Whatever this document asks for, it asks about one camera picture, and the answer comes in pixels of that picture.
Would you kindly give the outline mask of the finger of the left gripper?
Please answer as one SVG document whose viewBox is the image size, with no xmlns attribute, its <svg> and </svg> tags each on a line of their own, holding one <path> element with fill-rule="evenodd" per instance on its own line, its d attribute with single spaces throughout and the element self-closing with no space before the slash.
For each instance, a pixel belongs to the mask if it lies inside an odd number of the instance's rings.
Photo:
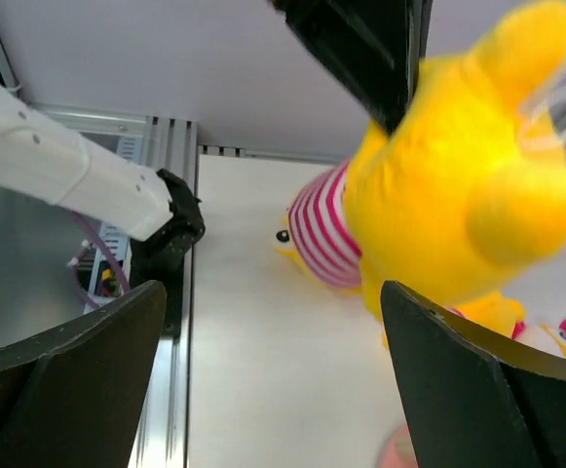
<svg viewBox="0 0 566 468">
<path fill-rule="evenodd" d="M 305 49 L 391 134 L 415 93 L 432 0 L 279 0 Z"/>
</svg>

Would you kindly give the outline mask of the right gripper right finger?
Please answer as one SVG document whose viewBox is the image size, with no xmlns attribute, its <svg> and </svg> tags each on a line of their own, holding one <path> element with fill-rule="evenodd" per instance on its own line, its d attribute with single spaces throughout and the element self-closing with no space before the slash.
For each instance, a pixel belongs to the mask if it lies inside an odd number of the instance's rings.
<svg viewBox="0 0 566 468">
<path fill-rule="evenodd" d="M 383 321 L 420 467 L 566 467 L 566 359 L 387 282 Z"/>
</svg>

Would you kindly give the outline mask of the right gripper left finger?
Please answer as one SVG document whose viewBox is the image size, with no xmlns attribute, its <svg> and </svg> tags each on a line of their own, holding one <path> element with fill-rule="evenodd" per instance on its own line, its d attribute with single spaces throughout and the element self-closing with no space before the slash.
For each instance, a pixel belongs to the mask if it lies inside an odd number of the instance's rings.
<svg viewBox="0 0 566 468">
<path fill-rule="evenodd" d="M 0 348 L 0 467 L 126 467 L 166 313 L 162 283 Z"/>
</svg>

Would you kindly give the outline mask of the yellow bear striped shirt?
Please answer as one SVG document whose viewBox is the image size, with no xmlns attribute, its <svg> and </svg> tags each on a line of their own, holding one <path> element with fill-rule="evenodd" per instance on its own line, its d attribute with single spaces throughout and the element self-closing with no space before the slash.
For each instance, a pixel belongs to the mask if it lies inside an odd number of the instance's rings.
<svg viewBox="0 0 566 468">
<path fill-rule="evenodd" d="M 389 135 L 371 127 L 343 207 L 364 304 L 397 281 L 504 336 L 525 317 L 502 287 L 566 250 L 566 1 L 511 10 L 468 49 L 424 58 Z"/>
</svg>

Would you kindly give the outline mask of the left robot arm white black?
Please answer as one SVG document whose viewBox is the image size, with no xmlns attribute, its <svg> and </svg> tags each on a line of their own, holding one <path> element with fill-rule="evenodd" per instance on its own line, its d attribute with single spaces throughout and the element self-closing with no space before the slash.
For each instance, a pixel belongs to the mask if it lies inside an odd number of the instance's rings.
<svg viewBox="0 0 566 468">
<path fill-rule="evenodd" d="M 304 48 L 392 133 L 427 48 L 429 1 L 276 1 Z M 179 176 L 125 160 L 27 107 L 0 85 L 0 187 L 108 222 L 138 256 L 180 260 L 203 237 L 197 199 Z"/>
</svg>

